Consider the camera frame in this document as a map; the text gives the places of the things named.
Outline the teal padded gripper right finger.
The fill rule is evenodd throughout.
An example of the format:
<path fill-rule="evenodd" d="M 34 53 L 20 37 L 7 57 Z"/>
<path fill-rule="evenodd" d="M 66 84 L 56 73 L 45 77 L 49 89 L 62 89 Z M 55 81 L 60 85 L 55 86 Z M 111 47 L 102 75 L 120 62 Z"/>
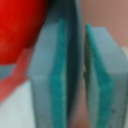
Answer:
<path fill-rule="evenodd" d="M 86 25 L 90 128 L 128 128 L 128 59 L 105 27 Z"/>

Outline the teal padded gripper left finger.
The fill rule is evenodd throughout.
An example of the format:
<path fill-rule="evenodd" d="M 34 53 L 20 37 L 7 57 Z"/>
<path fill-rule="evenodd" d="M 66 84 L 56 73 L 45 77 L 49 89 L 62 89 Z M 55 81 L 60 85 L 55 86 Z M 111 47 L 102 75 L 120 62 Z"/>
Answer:
<path fill-rule="evenodd" d="M 27 75 L 32 82 L 36 128 L 66 128 L 67 41 L 64 20 L 42 29 Z"/>

